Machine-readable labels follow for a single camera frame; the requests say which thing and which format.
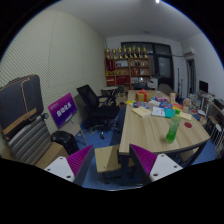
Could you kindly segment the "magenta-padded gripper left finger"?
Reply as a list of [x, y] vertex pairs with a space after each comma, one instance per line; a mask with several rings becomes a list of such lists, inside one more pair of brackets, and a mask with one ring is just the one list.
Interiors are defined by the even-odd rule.
[[68, 157], [59, 156], [45, 171], [82, 186], [93, 156], [94, 146], [90, 145]]

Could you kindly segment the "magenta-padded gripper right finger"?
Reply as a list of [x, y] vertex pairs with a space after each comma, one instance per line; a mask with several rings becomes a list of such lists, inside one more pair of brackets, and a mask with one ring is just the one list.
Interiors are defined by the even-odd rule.
[[144, 185], [182, 169], [164, 153], [156, 155], [134, 144], [129, 145], [129, 152]]

